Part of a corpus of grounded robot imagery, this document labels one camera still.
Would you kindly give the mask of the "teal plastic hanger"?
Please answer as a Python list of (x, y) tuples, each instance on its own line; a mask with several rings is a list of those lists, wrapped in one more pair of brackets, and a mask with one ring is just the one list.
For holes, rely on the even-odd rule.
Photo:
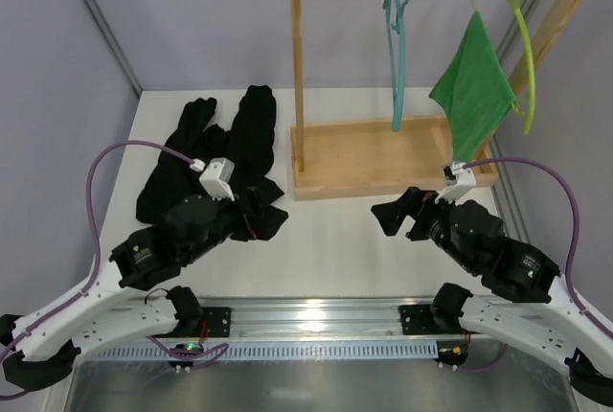
[(406, 82), (406, 29), (404, 14), (410, 0), (383, 0), (390, 60), (393, 117), (391, 130), (399, 132), (404, 111)]

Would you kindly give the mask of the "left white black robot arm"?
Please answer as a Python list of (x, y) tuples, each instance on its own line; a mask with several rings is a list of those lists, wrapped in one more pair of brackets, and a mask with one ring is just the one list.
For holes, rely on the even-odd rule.
[(6, 381), (27, 394), (62, 381), (87, 357), (131, 339), (192, 335), (203, 309), (186, 286), (137, 309), (113, 309), (177, 277), (228, 239), (271, 240), (288, 218), (253, 187), (220, 200), (183, 199), (159, 222), (133, 232), (108, 260), (95, 262), (91, 277), (66, 296), (27, 316), (2, 316)]

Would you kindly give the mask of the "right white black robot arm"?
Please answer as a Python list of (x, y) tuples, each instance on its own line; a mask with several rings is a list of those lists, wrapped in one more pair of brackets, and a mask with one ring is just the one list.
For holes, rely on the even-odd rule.
[(416, 187), (371, 211), (386, 236), (411, 218), (408, 240), (433, 241), (505, 302), (495, 305), (445, 283), (430, 306), (441, 329), (496, 338), (569, 378), (587, 399), (611, 406), (611, 341), (572, 301), (559, 267), (537, 248), (507, 237), (501, 218), (474, 200), (458, 204)]

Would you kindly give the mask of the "black trousers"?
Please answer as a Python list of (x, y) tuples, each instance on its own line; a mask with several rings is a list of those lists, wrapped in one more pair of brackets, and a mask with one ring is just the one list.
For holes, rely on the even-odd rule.
[[(238, 193), (249, 188), (252, 178), (267, 177), (273, 166), (276, 99), (267, 85), (249, 86), (228, 130), (213, 123), (216, 106), (215, 98), (198, 98), (186, 103), (165, 146), (206, 163), (214, 158), (228, 158), (235, 164), (230, 186)], [(204, 194), (197, 174), (185, 162), (160, 152), (154, 170), (138, 195), (136, 219), (145, 224), (156, 223), (182, 199)]]

